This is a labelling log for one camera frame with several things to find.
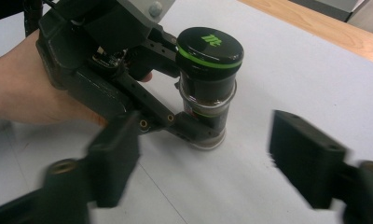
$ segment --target black plastic part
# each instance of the black plastic part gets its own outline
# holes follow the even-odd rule
[[[68,93],[107,120],[126,112],[128,96],[92,72],[88,67],[80,67],[70,76]]]
[[[155,24],[145,22],[147,19],[144,20],[138,9],[126,9],[132,7],[128,1],[121,2],[126,6],[115,0],[105,0],[83,25],[88,34],[110,54],[137,47],[148,38]]]
[[[373,161],[363,161],[357,174],[357,184],[350,195],[353,200],[347,203],[349,213],[346,211],[344,220],[350,224],[373,224]]]
[[[170,133],[191,143],[207,140],[217,137],[219,132],[212,129],[196,119],[189,116],[186,112],[181,112],[175,116],[175,123],[167,129]]]
[[[89,223],[89,199],[90,186],[84,162],[57,161],[49,166],[35,202],[34,223]]]
[[[312,208],[328,208],[346,148],[307,121],[275,111],[269,152],[277,167]]]
[[[80,17],[97,7],[101,0],[62,0],[55,5],[58,11],[67,20],[81,19]]]
[[[30,192],[0,206],[0,224],[31,224],[40,191]]]
[[[141,119],[148,122],[145,133],[173,125],[174,113],[127,73],[119,74],[114,85],[131,97],[132,108],[139,110]]]
[[[68,78],[99,46],[54,9],[40,20],[39,26],[40,36],[36,46],[50,82],[55,88],[65,90]]]
[[[42,17],[42,0],[23,0],[24,32],[28,36],[38,29],[38,21]]]
[[[129,74],[136,80],[143,79],[152,69],[170,77],[179,77],[175,64],[175,37],[163,31],[161,26],[152,29],[149,38],[136,48],[129,49],[126,59]]]
[[[334,186],[336,186],[333,197],[340,199],[346,204],[357,203],[355,190],[359,188],[358,169],[344,164],[343,168],[336,174]]]
[[[117,116],[88,148],[86,163],[93,201],[98,207],[115,207],[140,156],[138,117],[131,112]]]

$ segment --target metal cylinder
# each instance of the metal cylinder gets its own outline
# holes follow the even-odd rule
[[[218,146],[225,137],[229,104],[236,93],[236,72],[242,65],[242,45],[232,36],[211,28],[194,27],[177,38],[175,61],[180,67],[179,90],[184,109],[219,132],[215,139],[195,144]]]

